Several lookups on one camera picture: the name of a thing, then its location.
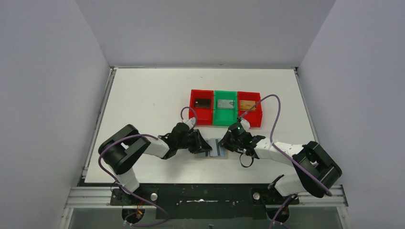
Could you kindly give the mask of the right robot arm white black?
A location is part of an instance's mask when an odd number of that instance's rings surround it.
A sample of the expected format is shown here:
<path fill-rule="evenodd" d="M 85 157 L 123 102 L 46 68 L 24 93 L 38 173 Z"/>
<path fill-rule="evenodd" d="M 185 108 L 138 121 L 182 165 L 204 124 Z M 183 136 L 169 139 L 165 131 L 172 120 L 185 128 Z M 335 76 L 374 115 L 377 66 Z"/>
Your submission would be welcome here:
<path fill-rule="evenodd" d="M 219 145 L 253 159 L 268 159 L 295 169 L 295 173 L 280 175 L 270 184 L 268 196 L 276 204 L 302 192 L 316 198 L 331 196 L 330 188 L 342 176 L 341 168 L 319 143 L 278 142 L 262 135 L 252 135 L 240 122 L 228 128 Z"/>

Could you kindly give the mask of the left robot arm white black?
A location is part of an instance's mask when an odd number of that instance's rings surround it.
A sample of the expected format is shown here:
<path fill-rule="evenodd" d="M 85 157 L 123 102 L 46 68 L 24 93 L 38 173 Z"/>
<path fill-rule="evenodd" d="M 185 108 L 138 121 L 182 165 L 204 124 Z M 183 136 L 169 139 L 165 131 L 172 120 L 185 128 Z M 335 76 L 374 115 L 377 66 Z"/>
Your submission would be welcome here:
<path fill-rule="evenodd" d="M 186 123 L 177 123 L 171 132 L 158 137 L 141 134 L 128 124 L 104 141 L 98 148 L 99 166 L 121 186 L 122 197 L 130 204 L 141 199 L 140 183 L 133 166 L 142 155 L 169 159 L 179 149 L 192 154 L 205 153 L 212 147 L 205 141 L 198 129 Z"/>

